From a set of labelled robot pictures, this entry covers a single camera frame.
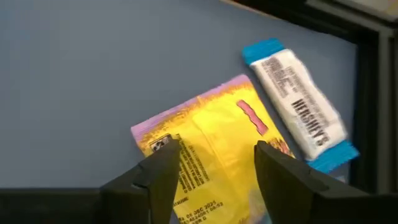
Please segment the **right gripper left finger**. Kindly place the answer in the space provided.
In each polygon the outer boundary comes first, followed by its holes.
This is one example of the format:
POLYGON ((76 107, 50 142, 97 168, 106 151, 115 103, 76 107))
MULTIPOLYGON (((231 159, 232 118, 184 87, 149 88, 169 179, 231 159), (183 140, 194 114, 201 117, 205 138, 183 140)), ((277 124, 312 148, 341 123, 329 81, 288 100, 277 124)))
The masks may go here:
POLYGON ((168 223, 179 178, 180 144, 173 139, 101 188, 101 223, 168 223))

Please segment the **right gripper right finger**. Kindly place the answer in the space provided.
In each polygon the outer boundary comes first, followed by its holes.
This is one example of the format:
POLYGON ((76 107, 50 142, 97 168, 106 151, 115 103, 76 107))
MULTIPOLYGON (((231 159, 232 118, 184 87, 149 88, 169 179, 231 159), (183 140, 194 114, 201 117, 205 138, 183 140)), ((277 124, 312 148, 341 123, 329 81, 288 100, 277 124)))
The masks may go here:
POLYGON ((257 183, 273 223, 355 223, 367 196, 264 141, 254 146, 257 183))

